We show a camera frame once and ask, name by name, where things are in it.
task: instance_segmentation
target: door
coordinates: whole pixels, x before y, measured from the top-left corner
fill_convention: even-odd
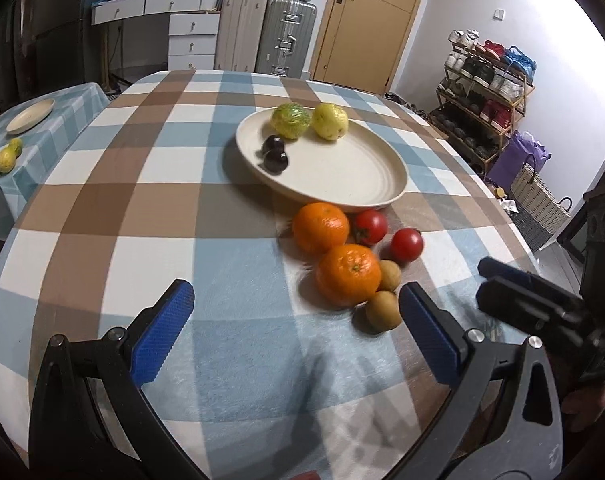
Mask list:
[[[385,92],[417,0],[333,0],[314,79]]]

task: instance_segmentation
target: tablecloth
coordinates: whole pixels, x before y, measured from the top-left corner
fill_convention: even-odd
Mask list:
[[[215,479],[381,478],[447,394],[407,328],[359,330],[329,313],[289,222],[299,204],[260,184],[234,142],[252,112],[333,102],[391,142],[407,191],[390,235],[423,232],[403,270],[467,328],[522,335],[475,307],[476,265],[534,271],[489,190],[425,121],[377,96],[233,72],[159,72],[86,128],[39,187],[0,257],[0,420],[27,446],[29,399],[51,335],[94,339],[127,326],[175,278],[196,304],[158,377],[143,387],[169,431]],[[133,453],[97,390],[121,449]]]
[[[0,148],[13,138],[7,135],[11,120],[32,104],[49,98],[56,101],[52,112],[44,121],[18,136],[24,143],[23,153],[13,170],[0,176],[0,240],[7,239],[38,185],[109,102],[99,85],[86,83],[21,103],[0,116]]]

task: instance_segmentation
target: white drawer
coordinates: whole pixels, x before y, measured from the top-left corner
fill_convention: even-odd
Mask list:
[[[197,36],[170,36],[169,55],[186,56],[191,54],[215,54],[215,34],[199,34]]]
[[[113,0],[94,7],[94,25],[144,14],[145,0]]]
[[[200,10],[200,0],[147,0],[145,14]]]
[[[200,10],[216,10],[218,0],[201,0]]]
[[[169,35],[218,34],[220,14],[172,14],[169,17]]]
[[[213,70],[214,56],[169,56],[168,70]]]

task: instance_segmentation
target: plate rim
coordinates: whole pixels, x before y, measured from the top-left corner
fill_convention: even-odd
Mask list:
[[[307,200],[313,200],[316,202],[328,202],[319,197],[311,196],[307,193],[297,191],[295,189],[290,188],[289,186],[286,186],[285,184],[282,184],[281,182],[278,182],[270,174],[268,174],[264,170],[261,170],[251,160],[249,160],[249,158],[247,158],[247,156],[241,150],[240,144],[238,143],[238,133],[240,132],[243,124],[246,123],[246,121],[249,120],[249,118],[253,117],[254,115],[264,114],[266,112],[273,111],[276,108],[277,107],[274,106],[274,107],[264,108],[262,110],[256,110],[255,112],[250,113],[247,117],[245,117],[238,124],[238,127],[236,128],[236,134],[234,135],[234,140],[236,141],[236,147],[238,148],[238,151],[242,155],[242,158],[244,159],[245,163],[249,166],[249,169],[252,170],[254,173],[256,173],[265,183],[268,183],[267,185],[269,187],[271,187],[272,189],[278,188],[278,189],[276,189],[276,191],[278,191],[278,192],[282,192],[281,189],[284,189],[284,190],[288,191],[289,193],[294,193],[298,196],[305,197],[305,199],[307,199]],[[305,108],[305,110],[311,110],[311,111],[313,111],[313,109],[314,109],[314,108],[310,108],[310,107],[304,107],[304,108]],[[360,126],[364,129],[366,129],[370,134],[377,137],[378,140],[382,141],[383,143],[385,143],[387,145],[387,147],[398,158],[398,160],[401,162],[401,164],[403,166],[404,175],[405,175],[405,186],[403,187],[403,190],[401,190],[393,198],[390,198],[389,200],[385,200],[383,202],[378,202],[378,203],[368,204],[368,205],[356,205],[356,204],[348,204],[348,203],[340,203],[340,202],[329,202],[329,203],[332,203],[348,212],[361,211],[361,210],[365,210],[365,209],[381,209],[383,207],[387,207],[388,205],[396,202],[396,200],[398,200],[400,197],[402,197],[407,190],[407,184],[409,183],[409,171],[407,171],[407,164],[405,163],[405,160],[401,157],[401,154],[398,153],[398,151],[387,140],[383,139],[380,135],[378,135],[376,132],[374,132],[371,128],[364,126],[363,124],[358,124],[353,119],[349,119],[349,122],[354,123],[356,126]]]
[[[48,106],[47,111],[44,113],[44,115],[42,116],[41,119],[39,119],[38,121],[36,121],[31,126],[29,126],[27,128],[24,128],[24,129],[21,129],[21,128],[23,128],[25,126],[25,124],[28,124],[28,123],[22,124],[22,126],[19,126],[19,127],[10,128],[10,126],[12,125],[12,123],[15,120],[17,120],[18,118],[20,118],[23,114],[27,113],[30,110],[30,108],[38,106],[39,104],[45,103],[47,101],[50,101],[50,104]],[[36,103],[33,103],[32,105],[29,105],[27,108],[25,108],[24,110],[22,110],[18,115],[16,115],[12,120],[9,121],[9,124],[7,124],[7,126],[6,126],[7,135],[18,135],[18,134],[26,132],[27,130],[29,130],[29,129],[33,128],[34,126],[36,126],[36,124],[38,124],[41,121],[43,121],[52,112],[52,110],[54,109],[55,102],[56,102],[56,99],[50,97],[50,98],[38,101]]]

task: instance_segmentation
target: yellow-green fruit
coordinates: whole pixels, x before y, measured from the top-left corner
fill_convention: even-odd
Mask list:
[[[381,260],[381,284],[378,285],[378,290],[389,290],[393,292],[401,284],[401,268],[391,260]]]
[[[323,103],[316,106],[313,111],[311,127],[325,140],[338,140],[346,134],[349,118],[347,112],[340,106]]]
[[[0,173],[9,173],[16,165],[16,154],[11,148],[0,150]]]
[[[309,114],[302,105],[285,103],[274,110],[269,122],[286,139],[297,139],[309,128],[309,121]]]
[[[11,139],[9,141],[9,147],[14,150],[16,158],[18,158],[22,154],[22,146],[22,140],[20,139]]]
[[[403,321],[398,308],[398,298],[387,290],[376,292],[374,297],[367,301],[365,316],[379,332],[396,328]]]

